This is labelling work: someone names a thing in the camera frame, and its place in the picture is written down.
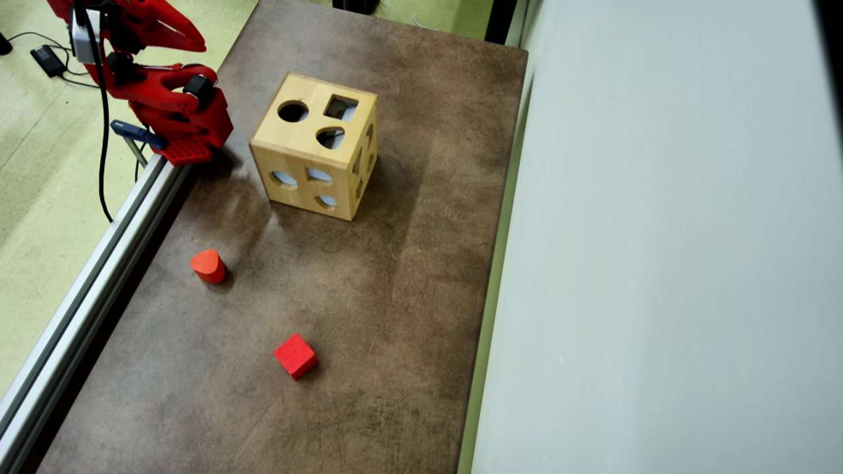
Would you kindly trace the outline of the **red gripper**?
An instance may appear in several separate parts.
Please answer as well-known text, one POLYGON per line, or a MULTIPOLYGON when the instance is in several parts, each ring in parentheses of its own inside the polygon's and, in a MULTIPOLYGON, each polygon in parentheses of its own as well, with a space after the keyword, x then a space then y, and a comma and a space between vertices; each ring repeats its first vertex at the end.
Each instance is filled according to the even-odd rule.
POLYGON ((102 29, 115 50, 139 53, 146 46, 204 52, 205 40, 189 18, 169 1, 103 1, 102 29), (144 29, 151 13, 166 26, 144 29))

